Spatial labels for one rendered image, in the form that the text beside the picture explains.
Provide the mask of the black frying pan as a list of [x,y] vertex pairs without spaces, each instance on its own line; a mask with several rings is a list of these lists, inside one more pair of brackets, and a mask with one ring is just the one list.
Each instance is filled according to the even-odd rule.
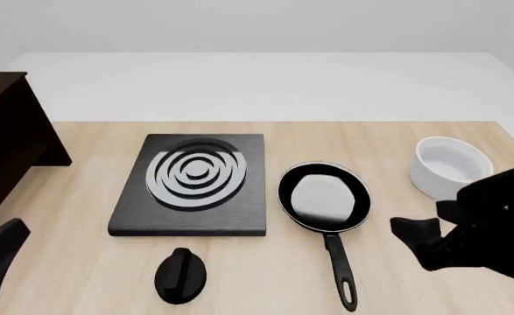
[[340,233],[357,228],[368,219],[371,197],[366,184],[340,164],[304,162],[284,172],[277,195],[288,217],[306,230],[322,235],[341,303],[347,312],[355,312],[356,283]]

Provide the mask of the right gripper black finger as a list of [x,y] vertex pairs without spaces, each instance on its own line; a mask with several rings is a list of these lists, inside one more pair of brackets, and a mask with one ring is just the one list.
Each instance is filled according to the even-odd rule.
[[442,237],[440,221],[437,218],[411,220],[404,217],[392,217],[390,225],[393,235],[411,250],[424,270],[439,269],[438,257],[435,252]]
[[455,225],[462,225],[468,222],[466,212],[462,210],[456,200],[436,201],[435,206],[437,215],[441,220]]

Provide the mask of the round black stove knob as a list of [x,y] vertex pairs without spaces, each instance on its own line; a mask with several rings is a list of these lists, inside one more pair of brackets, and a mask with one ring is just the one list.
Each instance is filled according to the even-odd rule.
[[176,248],[157,268],[154,285],[159,297],[172,305],[200,295],[207,281],[204,262],[188,248]]

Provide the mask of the flat black stove plate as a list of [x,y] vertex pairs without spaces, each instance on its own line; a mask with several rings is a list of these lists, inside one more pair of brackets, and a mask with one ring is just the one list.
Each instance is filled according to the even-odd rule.
[[146,136],[108,232],[112,236],[266,235],[264,136]]

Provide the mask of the dark wooden cabinet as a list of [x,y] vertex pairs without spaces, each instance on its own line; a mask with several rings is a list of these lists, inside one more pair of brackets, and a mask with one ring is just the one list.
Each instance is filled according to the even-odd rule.
[[72,164],[25,76],[0,72],[0,205],[31,167]]

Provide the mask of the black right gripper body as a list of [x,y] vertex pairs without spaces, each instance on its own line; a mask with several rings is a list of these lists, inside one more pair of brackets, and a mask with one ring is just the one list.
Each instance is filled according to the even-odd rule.
[[442,240],[435,254],[439,270],[453,267],[503,268],[514,259],[509,235],[510,211],[505,207],[481,212],[461,206],[468,222],[455,227]]

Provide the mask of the white ceramic bowl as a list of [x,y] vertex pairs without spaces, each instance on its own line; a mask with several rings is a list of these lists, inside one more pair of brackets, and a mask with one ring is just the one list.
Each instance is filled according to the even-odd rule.
[[409,169],[415,187],[433,200],[455,200],[463,187],[494,175],[489,157],[470,143],[430,136],[416,144]]

